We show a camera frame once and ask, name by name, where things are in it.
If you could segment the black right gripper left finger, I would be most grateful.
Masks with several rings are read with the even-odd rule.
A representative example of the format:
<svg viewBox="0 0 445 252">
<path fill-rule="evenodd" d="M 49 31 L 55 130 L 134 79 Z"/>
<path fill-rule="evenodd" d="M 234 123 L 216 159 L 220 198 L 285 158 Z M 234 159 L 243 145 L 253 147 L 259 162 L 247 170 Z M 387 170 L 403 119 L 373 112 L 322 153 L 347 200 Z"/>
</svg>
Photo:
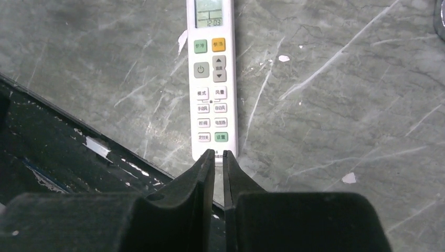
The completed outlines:
<svg viewBox="0 0 445 252">
<path fill-rule="evenodd" d="M 215 151 L 158 191 L 25 193 L 1 214 L 1 251 L 207 251 Z"/>
</svg>

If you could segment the white air conditioner remote control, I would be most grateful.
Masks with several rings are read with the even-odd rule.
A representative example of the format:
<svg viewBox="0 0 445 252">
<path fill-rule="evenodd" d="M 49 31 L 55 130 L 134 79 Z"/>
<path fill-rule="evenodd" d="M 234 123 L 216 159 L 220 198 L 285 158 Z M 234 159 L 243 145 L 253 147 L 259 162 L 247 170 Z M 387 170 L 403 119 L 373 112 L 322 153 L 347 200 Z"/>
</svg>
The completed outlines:
<svg viewBox="0 0 445 252">
<path fill-rule="evenodd" d="M 233 1 L 186 2 L 192 158 L 238 154 L 236 45 Z"/>
</svg>

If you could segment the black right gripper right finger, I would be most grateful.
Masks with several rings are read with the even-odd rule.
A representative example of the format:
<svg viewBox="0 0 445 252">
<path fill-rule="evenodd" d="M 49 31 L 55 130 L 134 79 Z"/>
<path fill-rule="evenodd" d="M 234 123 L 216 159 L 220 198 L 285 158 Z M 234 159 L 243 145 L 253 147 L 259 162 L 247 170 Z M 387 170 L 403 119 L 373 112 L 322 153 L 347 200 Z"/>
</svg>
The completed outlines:
<svg viewBox="0 0 445 252">
<path fill-rule="evenodd" d="M 391 251 L 362 195 L 264 190 L 223 154 L 227 251 Z"/>
</svg>

